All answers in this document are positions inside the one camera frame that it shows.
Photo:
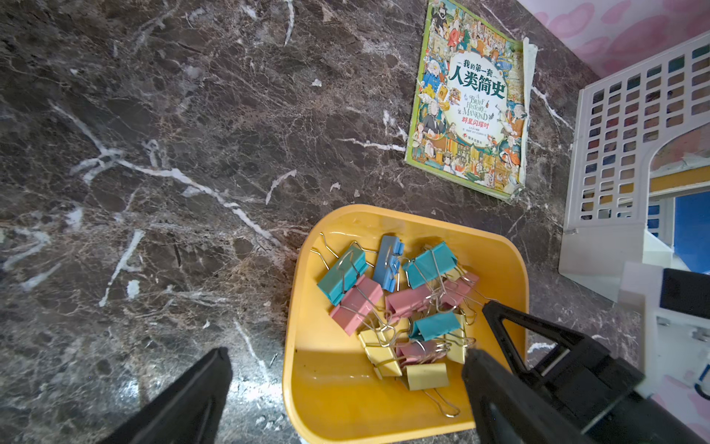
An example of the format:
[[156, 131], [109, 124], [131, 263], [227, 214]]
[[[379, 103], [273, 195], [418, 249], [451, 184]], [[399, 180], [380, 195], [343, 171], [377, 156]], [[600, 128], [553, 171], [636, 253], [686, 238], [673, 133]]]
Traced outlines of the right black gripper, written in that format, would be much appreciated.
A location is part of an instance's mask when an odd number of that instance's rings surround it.
[[709, 403], [709, 277], [673, 268], [626, 268], [618, 301], [642, 318], [641, 361], [612, 356], [574, 329], [498, 302], [483, 313], [506, 358], [501, 364], [590, 443], [706, 443], [660, 401], [664, 379]]

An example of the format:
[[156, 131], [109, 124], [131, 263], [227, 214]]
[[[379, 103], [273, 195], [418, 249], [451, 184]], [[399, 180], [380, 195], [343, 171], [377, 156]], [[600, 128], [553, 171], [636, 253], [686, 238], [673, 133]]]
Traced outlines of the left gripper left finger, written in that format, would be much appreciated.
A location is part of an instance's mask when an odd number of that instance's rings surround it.
[[229, 350], [209, 351], [105, 443], [213, 443], [233, 379]]

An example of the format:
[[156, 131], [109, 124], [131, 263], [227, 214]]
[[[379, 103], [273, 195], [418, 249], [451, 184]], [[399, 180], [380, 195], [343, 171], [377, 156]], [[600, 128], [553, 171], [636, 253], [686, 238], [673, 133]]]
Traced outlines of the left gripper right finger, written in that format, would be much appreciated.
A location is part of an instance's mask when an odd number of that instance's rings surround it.
[[486, 351], [467, 351], [462, 379], [482, 443], [591, 442]]

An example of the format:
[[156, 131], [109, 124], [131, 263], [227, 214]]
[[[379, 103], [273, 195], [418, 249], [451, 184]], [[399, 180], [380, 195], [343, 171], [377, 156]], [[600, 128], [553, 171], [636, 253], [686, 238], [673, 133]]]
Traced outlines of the yellow plastic storage tray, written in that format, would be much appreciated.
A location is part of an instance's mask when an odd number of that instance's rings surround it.
[[329, 316], [318, 281], [352, 242], [375, 249], [386, 234], [406, 254], [445, 242], [460, 264], [479, 277], [477, 303], [495, 299], [521, 312], [529, 308], [523, 257], [503, 236], [371, 205], [348, 205], [325, 216], [306, 238], [295, 268], [282, 387], [288, 417], [311, 443], [385, 443], [473, 428], [462, 367], [448, 363], [441, 393], [460, 409], [442, 414], [431, 394], [408, 390], [393, 377], [379, 379], [362, 344]]

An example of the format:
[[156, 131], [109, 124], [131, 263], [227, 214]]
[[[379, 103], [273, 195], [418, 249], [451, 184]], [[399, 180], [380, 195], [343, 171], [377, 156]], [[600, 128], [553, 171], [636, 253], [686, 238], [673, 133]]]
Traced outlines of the teal binder clip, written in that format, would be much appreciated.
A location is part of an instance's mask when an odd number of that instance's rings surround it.
[[371, 264], [366, 259], [366, 249], [362, 248], [356, 240], [340, 255], [330, 248], [325, 233], [320, 232], [319, 235], [323, 238], [323, 244], [327, 251], [336, 257], [336, 262], [333, 266], [329, 266], [320, 251], [315, 248], [311, 249], [311, 252], [318, 255], [327, 268], [325, 277], [320, 279], [317, 286], [327, 296], [331, 305], [338, 306], [346, 293], [355, 286]]
[[445, 242], [425, 250], [403, 264], [407, 282], [412, 289], [443, 277], [458, 266], [458, 258]]

